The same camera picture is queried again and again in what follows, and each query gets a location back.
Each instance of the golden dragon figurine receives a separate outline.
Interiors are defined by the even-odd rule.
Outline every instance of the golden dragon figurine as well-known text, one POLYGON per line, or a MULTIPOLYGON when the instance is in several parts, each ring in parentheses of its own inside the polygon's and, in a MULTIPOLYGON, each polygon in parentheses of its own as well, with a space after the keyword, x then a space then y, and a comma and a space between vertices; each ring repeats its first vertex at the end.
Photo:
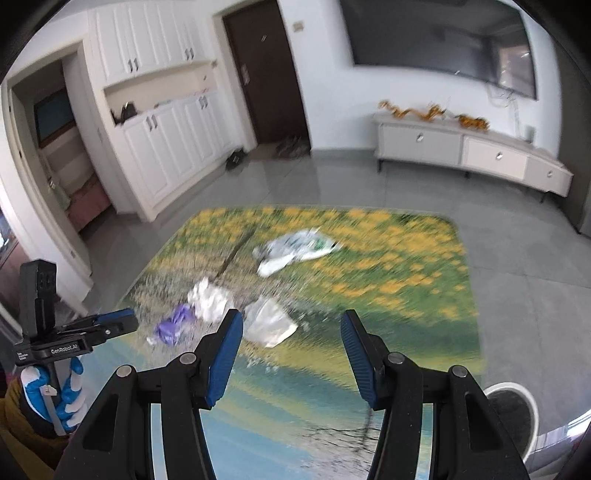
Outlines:
POLYGON ((394 115, 396 118, 404 118, 408 113, 414 113, 421 120, 430 122, 437 116, 445 116, 445 110, 442 110, 440 105, 433 105, 427 113, 419 112, 414 108, 402 110, 397 105, 392 105, 388 100, 382 100, 378 106, 379 108, 390 110, 390 113, 392 113, 392 115, 394 115))
MULTIPOLYGON (((432 121, 437 116, 445 117, 446 114, 446 111, 443 110, 440 105, 433 105, 427 113, 422 113, 414 108, 407 108, 406 110, 402 110, 397 105, 391 104, 389 100, 382 100, 378 104, 378 107, 389 110, 390 113, 392 113, 392 115, 394 115, 396 118, 404 118, 409 113, 414 113, 421 120, 424 120, 426 122, 432 121)), ((465 113, 463 113, 461 115, 455 116, 454 118, 457 118, 457 121, 463 128, 474 128, 477 130, 483 130, 485 132, 488 131, 488 129, 490 128, 488 121, 482 117, 474 118, 470 115, 466 115, 465 113)))

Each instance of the brown door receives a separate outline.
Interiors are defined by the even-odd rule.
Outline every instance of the brown door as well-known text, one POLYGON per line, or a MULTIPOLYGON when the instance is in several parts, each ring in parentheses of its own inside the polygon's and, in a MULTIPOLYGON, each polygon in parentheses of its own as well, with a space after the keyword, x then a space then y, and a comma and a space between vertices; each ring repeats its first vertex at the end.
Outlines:
POLYGON ((308 137, 300 87, 275 0, 250 5, 224 17, 259 143, 295 135, 308 137))

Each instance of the tv screen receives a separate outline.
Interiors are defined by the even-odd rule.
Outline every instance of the tv screen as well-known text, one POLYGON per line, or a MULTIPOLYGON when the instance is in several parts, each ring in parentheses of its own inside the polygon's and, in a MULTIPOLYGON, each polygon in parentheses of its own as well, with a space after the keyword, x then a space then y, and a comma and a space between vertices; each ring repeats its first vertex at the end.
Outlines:
POLYGON ((439 70, 536 98, 519 10, 498 0, 340 0, 359 65, 439 70))

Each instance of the tv stand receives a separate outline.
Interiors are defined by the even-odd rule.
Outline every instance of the tv stand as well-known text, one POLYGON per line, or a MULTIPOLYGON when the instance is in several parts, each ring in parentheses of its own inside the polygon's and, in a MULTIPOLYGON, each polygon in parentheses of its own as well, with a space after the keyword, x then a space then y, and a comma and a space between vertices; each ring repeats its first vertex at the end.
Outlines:
POLYGON ((376 113, 378 172, 384 161, 408 161, 499 177, 566 197, 573 174, 546 150, 497 132, 460 127, 453 120, 397 119, 376 113))

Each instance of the floral rug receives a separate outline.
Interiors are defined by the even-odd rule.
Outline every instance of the floral rug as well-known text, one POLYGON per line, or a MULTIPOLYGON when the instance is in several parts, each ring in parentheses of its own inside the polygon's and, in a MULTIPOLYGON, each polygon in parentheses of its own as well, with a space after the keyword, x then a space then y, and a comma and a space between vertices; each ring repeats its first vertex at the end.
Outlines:
MULTIPOLYGON (((190 219, 121 301, 135 308, 140 327, 88 356, 105 359, 100 368, 92 361, 93 375, 104 382, 111 363, 160 367, 193 350, 211 331, 203 322, 173 346, 147 338, 203 277, 230 290, 240 310, 261 295, 273 298, 297 325, 273 348, 243 340, 225 396, 203 413, 219 480, 366 478, 382 414, 357 391, 340 339, 345 309, 355 309, 368 332, 421 367, 462 364, 476 377, 483 370, 465 252, 453 224, 390 210, 264 207, 204 210, 190 219), (255 247, 311 228, 341 249, 267 278, 257 274, 255 247)), ((424 409, 419 479, 428 478, 431 411, 424 409)), ((164 467, 157 457, 158 475, 164 467)))

